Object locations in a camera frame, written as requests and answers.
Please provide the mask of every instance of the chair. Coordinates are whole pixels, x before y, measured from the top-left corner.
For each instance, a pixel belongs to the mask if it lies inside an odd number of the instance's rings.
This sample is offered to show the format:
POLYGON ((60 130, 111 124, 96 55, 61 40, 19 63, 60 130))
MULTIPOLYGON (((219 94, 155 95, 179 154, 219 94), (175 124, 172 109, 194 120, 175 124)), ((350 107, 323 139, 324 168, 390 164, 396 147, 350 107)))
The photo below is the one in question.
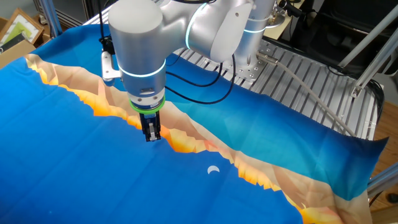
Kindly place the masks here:
MULTIPOLYGON (((301 16, 290 43, 328 65, 338 65, 398 4, 398 0, 325 0, 311 24, 301 16)), ((360 74, 398 27, 398 19, 374 39, 345 69, 360 74)), ((395 73, 394 56, 380 69, 395 73)))

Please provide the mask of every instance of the led light ring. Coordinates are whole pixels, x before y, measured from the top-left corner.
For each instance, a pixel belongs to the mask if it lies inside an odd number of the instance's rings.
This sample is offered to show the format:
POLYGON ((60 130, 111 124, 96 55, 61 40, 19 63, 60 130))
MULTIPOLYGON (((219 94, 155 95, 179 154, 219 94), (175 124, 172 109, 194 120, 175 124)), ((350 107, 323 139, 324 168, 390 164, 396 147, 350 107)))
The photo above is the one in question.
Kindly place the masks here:
POLYGON ((148 73, 148 74, 143 74, 143 75, 137 75, 137 74, 133 74, 133 73, 126 72, 122 67, 120 67, 120 65, 119 65, 119 69, 120 69, 120 71, 122 71, 122 72, 125 73, 126 75, 129 75, 129 76, 132 76, 132 77, 137 77, 137 78, 145 78, 145 77, 150 77, 150 76, 153 76, 153 75, 158 74, 160 71, 162 71, 162 69, 163 69, 165 66, 166 66, 166 59, 164 60, 163 65, 162 65, 158 70, 156 70, 156 71, 154 71, 154 72, 151 72, 151 73, 148 73))
POLYGON ((187 33, 185 34, 185 45, 188 47, 188 49, 191 49, 189 47, 189 33, 191 31, 193 22, 195 22, 196 17, 198 16, 199 12, 202 11, 202 9, 207 5, 207 3, 203 3, 198 9, 197 11, 193 14, 191 20, 189 21, 188 27, 187 27, 187 33))
POLYGON ((263 32, 266 28, 267 27, 263 28, 262 30, 258 30, 258 31, 251 31, 251 30, 246 30, 246 29, 244 31, 248 32, 248 33, 251 33, 251 34, 257 34, 257 33, 263 32))
POLYGON ((162 102, 160 103, 160 105, 159 105, 158 107, 156 107, 156 108, 154 108, 154 109, 151 109, 151 110, 140 109, 140 108, 136 107, 136 106, 132 103, 131 100, 129 100, 129 101, 130 101, 130 106, 131 106, 131 108, 132 108, 133 110, 135 110, 135 111, 137 111, 138 113, 143 114, 143 115, 150 115, 150 114, 154 114, 154 113, 160 111, 160 109, 163 108, 163 106, 164 106, 164 104, 165 104, 165 102, 166 102, 166 97, 163 97, 163 100, 162 100, 162 102))

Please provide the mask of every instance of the desk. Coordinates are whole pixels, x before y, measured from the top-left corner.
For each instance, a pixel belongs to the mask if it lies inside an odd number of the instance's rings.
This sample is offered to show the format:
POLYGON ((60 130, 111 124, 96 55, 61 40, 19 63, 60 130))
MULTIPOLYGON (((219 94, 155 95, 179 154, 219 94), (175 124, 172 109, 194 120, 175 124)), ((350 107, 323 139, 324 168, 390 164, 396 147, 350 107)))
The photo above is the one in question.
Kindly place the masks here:
MULTIPOLYGON (((303 3, 304 3, 304 0, 300 1, 299 3, 294 3, 294 6, 295 6, 297 9, 300 9, 300 7, 301 7, 301 5, 302 5, 303 3)), ((288 15, 286 14, 285 22, 282 23, 280 26, 277 26, 277 27, 275 27, 275 28, 266 29, 266 30, 264 31, 264 36, 270 37, 270 38, 272 38, 272 39, 277 40, 277 39, 282 35, 282 33, 285 31, 286 27, 287 27, 288 24, 291 22, 291 20, 292 20, 292 17, 291 17, 291 16, 288 16, 288 15)))

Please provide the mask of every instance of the cardboard box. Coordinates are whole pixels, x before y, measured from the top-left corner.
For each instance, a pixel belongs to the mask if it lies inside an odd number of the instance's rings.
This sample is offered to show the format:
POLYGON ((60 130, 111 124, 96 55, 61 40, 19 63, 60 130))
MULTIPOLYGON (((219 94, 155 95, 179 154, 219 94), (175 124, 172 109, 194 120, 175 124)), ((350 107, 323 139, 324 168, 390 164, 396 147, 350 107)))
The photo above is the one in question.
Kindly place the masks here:
POLYGON ((19 42, 7 51, 0 54, 0 69, 8 65, 8 63, 31 53, 36 48, 27 40, 19 42))
MULTIPOLYGON (((0 30, 2 30, 7 22, 7 19, 0 17, 0 30)), ((48 34, 43 34, 41 37, 39 37, 39 39, 37 39, 35 46, 33 46, 28 40, 23 40, 22 42, 19 42, 15 46, 0 54, 0 69, 2 69, 8 63, 31 53, 33 50, 36 49, 36 47, 40 47, 50 40, 51 38, 48 34)))
POLYGON ((8 22, 8 19, 5 19, 5 18, 3 18, 3 17, 0 17, 0 30, 2 30, 2 28, 3 28, 4 26, 6 26, 7 22, 8 22))

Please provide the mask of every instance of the wire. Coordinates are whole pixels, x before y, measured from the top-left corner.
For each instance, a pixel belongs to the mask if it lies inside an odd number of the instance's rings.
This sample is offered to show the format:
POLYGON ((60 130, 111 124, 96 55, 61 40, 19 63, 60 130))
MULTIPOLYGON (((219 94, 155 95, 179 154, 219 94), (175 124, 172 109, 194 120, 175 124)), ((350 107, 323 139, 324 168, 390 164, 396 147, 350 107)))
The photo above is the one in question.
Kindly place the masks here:
POLYGON ((290 36, 289 41, 290 42, 292 41, 292 24, 293 24, 293 16, 292 16, 292 20, 290 22, 290 27, 289 27, 289 36, 290 36))
POLYGON ((340 76, 340 77, 350 77, 351 76, 350 74, 336 73, 330 67, 331 67, 330 65, 327 66, 329 72, 331 72, 334 75, 337 75, 337 76, 340 76))
POLYGON ((372 198, 372 200, 369 202, 369 207, 372 206, 373 202, 380 196, 381 193, 383 193, 383 191, 377 193, 377 195, 375 195, 375 196, 372 198))
POLYGON ((104 22, 102 21, 102 8, 101 8, 101 2, 100 0, 97 0, 97 7, 98 7, 98 14, 99 14, 99 26, 101 29, 101 38, 104 39, 104 22))
POLYGON ((294 72, 292 72, 290 69, 288 69, 284 64, 277 62, 276 63, 280 68, 283 68, 285 70, 286 73, 288 73, 294 80, 298 81, 300 83, 300 85, 302 87, 305 88, 305 90, 312 96, 314 97, 314 99, 316 99, 316 101, 323 107, 323 109, 325 109, 334 119, 335 121, 337 121, 337 123, 339 123, 348 133, 349 135, 356 137, 355 133, 350 130, 350 128, 342 121, 339 119, 339 117, 337 117, 336 114, 334 114, 334 112, 332 112, 332 110, 321 100, 319 99, 318 95, 315 94, 310 87, 308 87, 298 76, 296 76, 296 74, 294 72))
POLYGON ((166 66, 173 66, 173 65, 175 65, 175 64, 177 63, 177 61, 180 59, 180 57, 182 56, 182 54, 184 54, 184 52, 186 52, 187 50, 188 50, 188 49, 186 48, 186 49, 184 49, 183 51, 181 51, 181 52, 178 54, 177 59, 175 59, 175 62, 172 63, 171 65, 166 65, 166 66))
POLYGON ((229 88, 227 94, 225 94, 225 96, 222 97, 222 98, 219 99, 219 100, 216 100, 216 101, 213 101, 213 102, 203 102, 203 101, 193 100, 193 99, 191 99, 191 98, 188 98, 188 97, 186 97, 186 96, 184 96, 184 95, 178 93, 177 91, 175 91, 175 90, 173 90, 173 89, 171 89, 171 88, 169 88, 169 87, 167 87, 167 86, 166 86, 165 88, 168 89, 168 90, 170 90, 172 93, 176 94, 177 96, 179 96, 179 97, 181 97, 181 98, 183 98, 183 99, 185 99, 185 100, 191 101, 191 102, 193 102, 193 103, 198 103, 198 104, 201 104, 201 105, 213 105, 213 104, 219 103, 219 102, 225 100, 225 99, 229 96, 229 94, 231 94, 232 89, 233 89, 233 87, 234 87, 235 76, 236 76, 235 55, 232 55, 232 63, 233 63, 233 76, 232 76, 232 79, 231 79, 231 87, 229 88))
POLYGON ((220 79, 221 73, 222 73, 222 72, 223 72, 223 64, 221 63, 221 64, 220 64, 220 69, 218 70, 218 75, 217 75, 216 79, 215 79, 214 81, 212 81, 211 83, 206 84, 206 85, 201 85, 201 84, 193 83, 193 82, 191 82, 191 81, 189 81, 189 80, 186 80, 185 78, 182 78, 181 76, 176 75, 176 74, 171 73, 171 72, 166 72, 166 73, 169 74, 169 75, 174 76, 175 78, 179 78, 179 79, 181 79, 182 81, 184 81, 184 82, 186 82, 186 83, 188 83, 188 84, 191 84, 191 85, 193 85, 193 86, 197 86, 197 87, 209 87, 209 86, 211 86, 211 85, 214 85, 214 83, 216 83, 216 82, 220 79))

